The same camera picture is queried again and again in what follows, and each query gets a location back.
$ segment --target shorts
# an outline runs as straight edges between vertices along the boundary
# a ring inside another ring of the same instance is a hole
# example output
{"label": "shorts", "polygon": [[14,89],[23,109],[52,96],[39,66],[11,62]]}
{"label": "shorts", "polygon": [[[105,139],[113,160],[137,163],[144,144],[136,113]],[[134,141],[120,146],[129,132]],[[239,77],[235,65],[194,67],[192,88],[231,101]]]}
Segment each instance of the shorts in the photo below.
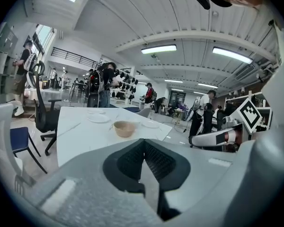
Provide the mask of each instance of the shorts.
{"label": "shorts", "polygon": [[16,74],[14,78],[14,85],[13,85],[12,92],[17,95],[23,94],[26,81],[27,81],[26,74],[23,74],[23,75]]}

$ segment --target floor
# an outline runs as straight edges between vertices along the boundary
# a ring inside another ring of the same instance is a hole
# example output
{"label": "floor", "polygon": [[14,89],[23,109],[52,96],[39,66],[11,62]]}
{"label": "floor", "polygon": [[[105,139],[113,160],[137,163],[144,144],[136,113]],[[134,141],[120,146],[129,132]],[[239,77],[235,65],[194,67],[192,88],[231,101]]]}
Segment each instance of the floor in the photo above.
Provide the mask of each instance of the floor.
{"label": "floor", "polygon": [[[80,97],[79,95],[74,94],[74,97],[71,101],[69,101],[69,92],[68,91],[55,91],[55,90],[42,90],[41,92],[44,102],[53,99],[53,98],[62,98],[63,101],[59,102],[58,105],[60,106],[76,106],[76,107],[83,107],[84,104],[84,97]],[[32,99],[37,99],[36,92],[30,91],[28,101]],[[190,124],[187,122],[181,121],[179,125],[176,125],[176,119],[171,117],[161,115],[158,113],[154,113],[152,111],[149,115],[149,118],[155,120],[157,122],[166,124],[172,127],[172,130],[168,134],[168,136],[164,139],[165,142],[173,143],[176,145],[181,145],[183,147],[189,147],[190,144],[188,142],[188,135],[190,130]],[[17,119],[13,118],[11,123],[11,128],[18,128],[18,127],[28,127],[29,134],[38,149],[41,157],[37,155],[31,143],[29,143],[29,147],[31,148],[33,154],[40,162],[40,164],[46,169],[48,174],[46,175],[34,162],[27,151],[23,151],[17,153],[17,157],[23,161],[24,168],[26,172],[33,177],[36,181],[44,180],[50,173],[53,173],[58,169],[58,162],[57,162],[57,151],[56,151],[56,143],[50,149],[50,155],[47,157],[44,154],[44,150],[49,143],[50,139],[45,139],[45,141],[41,141],[40,135],[41,133],[35,126],[35,122],[33,119]],[[156,211],[157,209],[157,199],[159,195],[159,185],[156,181],[155,177],[153,176],[151,170],[148,168],[147,164],[144,162],[142,165],[142,175],[141,175],[141,183],[145,185],[146,188],[146,201],[149,205]]]}

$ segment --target blue chair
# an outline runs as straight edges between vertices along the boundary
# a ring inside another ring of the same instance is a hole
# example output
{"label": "blue chair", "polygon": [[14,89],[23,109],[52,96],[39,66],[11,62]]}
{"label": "blue chair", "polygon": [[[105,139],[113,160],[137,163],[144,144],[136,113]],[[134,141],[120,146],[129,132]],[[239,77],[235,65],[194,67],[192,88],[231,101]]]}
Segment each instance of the blue chair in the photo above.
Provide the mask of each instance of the blue chair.
{"label": "blue chair", "polygon": [[45,171],[45,169],[41,166],[41,164],[35,158],[34,154],[29,149],[28,139],[32,143],[37,154],[40,156],[34,142],[32,141],[32,138],[29,135],[28,127],[21,127],[21,128],[15,128],[15,129],[10,130],[10,143],[11,143],[11,148],[12,148],[12,151],[15,157],[17,157],[16,153],[27,150],[29,154],[31,155],[31,157],[34,159],[34,161],[37,163],[37,165],[41,168],[41,170],[47,174],[47,171]]}

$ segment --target chair armrest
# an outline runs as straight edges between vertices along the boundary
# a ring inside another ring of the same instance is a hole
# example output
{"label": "chair armrest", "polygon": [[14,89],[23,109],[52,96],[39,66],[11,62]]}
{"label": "chair armrest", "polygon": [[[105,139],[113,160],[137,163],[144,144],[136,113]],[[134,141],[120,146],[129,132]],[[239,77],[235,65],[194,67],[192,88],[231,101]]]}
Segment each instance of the chair armrest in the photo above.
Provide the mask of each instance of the chair armrest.
{"label": "chair armrest", "polygon": [[50,100],[48,100],[50,103],[52,103],[51,104],[51,111],[53,110],[53,107],[54,107],[54,105],[55,105],[55,102],[61,102],[62,101],[62,99],[50,99]]}

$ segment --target shoe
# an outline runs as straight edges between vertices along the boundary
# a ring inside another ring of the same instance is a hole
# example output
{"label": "shoe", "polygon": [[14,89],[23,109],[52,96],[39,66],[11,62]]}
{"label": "shoe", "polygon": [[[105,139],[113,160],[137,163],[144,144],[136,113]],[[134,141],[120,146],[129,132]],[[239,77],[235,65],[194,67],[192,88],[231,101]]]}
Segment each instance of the shoe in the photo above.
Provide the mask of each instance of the shoe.
{"label": "shoe", "polygon": [[19,106],[15,112],[15,116],[19,116],[24,113],[23,107]]}

